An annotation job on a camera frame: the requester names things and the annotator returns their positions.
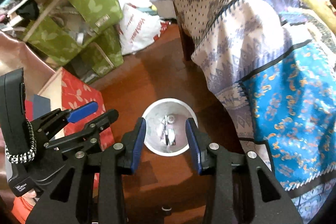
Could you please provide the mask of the white plastic wrapper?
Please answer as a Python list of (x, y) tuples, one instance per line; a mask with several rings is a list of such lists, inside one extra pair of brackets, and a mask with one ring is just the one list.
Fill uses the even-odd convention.
[(168, 140), (169, 140), (169, 145), (173, 146), (175, 145), (175, 130), (174, 130), (174, 126), (172, 124), (168, 125)]

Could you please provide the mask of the purple black marker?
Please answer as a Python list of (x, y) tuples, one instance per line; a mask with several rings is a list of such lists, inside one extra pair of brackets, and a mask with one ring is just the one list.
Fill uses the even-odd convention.
[(168, 131), (168, 117), (167, 115), (164, 116), (162, 122), (162, 133), (161, 133), (161, 140), (165, 142), (165, 145), (169, 145), (169, 131)]

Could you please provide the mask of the red floral storage box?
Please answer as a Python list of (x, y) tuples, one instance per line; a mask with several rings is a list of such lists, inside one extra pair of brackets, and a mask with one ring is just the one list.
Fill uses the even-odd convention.
[(86, 123), (106, 112), (100, 91), (85, 84), (64, 68), (60, 68), (54, 73), (38, 95), (50, 100), (51, 110), (76, 109), (92, 101), (98, 104), (95, 113), (76, 123), (66, 125), (55, 135), (56, 139), (82, 130)]

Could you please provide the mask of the green leaf storage box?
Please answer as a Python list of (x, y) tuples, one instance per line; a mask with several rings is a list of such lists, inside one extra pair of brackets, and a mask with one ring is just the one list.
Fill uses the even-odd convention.
[(53, 69), (72, 67), (90, 84), (123, 63), (116, 31), (122, 17), (118, 0), (46, 0), (22, 40)]

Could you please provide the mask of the white red plastic bag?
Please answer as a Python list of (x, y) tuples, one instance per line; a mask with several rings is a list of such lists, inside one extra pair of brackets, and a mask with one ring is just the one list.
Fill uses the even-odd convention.
[(122, 13), (123, 18), (118, 24), (117, 31), (123, 56), (134, 54), (152, 45), (170, 25), (158, 15), (150, 15), (130, 4), (123, 6)]

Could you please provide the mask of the patterned patchwork bed sheet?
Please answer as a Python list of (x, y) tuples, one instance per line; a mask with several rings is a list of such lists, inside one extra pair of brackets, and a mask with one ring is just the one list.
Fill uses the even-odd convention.
[(301, 0), (171, 1), (192, 61), (255, 151), (315, 223), (335, 186), (335, 36)]

